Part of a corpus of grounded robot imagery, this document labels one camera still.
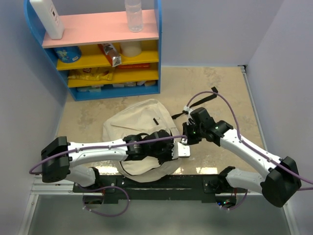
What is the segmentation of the beige canvas backpack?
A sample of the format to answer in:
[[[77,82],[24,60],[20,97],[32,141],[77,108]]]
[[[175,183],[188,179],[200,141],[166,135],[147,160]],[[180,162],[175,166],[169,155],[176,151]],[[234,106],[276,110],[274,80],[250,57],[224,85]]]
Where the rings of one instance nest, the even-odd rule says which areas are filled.
[[[128,135],[152,134],[165,130],[177,136],[179,131],[174,120],[183,113],[170,115],[166,107],[156,99],[148,99],[128,106],[103,123],[104,142],[121,139]],[[123,176],[139,183],[153,182],[174,173],[181,165],[181,159],[160,163],[148,156],[140,161],[114,160],[114,166]]]

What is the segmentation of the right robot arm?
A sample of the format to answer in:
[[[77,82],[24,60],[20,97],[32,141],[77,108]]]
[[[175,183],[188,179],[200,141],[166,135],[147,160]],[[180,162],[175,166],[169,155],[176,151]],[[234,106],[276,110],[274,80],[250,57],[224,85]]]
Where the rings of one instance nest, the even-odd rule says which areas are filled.
[[[255,172],[242,171],[233,166],[225,168],[217,179],[210,183],[216,193],[230,192],[242,188],[260,193],[273,206],[283,207],[301,188],[296,177],[298,168],[294,159],[273,155],[238,134],[232,125],[220,120],[216,122],[203,108],[184,108],[188,116],[183,123],[183,133],[188,145],[202,140],[212,142],[240,157],[255,169]]]

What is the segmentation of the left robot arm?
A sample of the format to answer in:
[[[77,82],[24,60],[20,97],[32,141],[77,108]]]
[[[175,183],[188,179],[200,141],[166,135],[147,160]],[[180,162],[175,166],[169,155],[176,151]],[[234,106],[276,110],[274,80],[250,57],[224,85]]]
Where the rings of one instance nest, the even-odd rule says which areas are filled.
[[[68,142],[66,137],[59,137],[41,152],[42,159],[47,160],[42,165],[42,180],[44,183],[73,181],[96,192],[101,188],[99,171],[84,165],[118,161],[122,175],[143,176],[148,181],[146,173],[175,160],[176,146],[172,135],[163,129],[99,143]]]

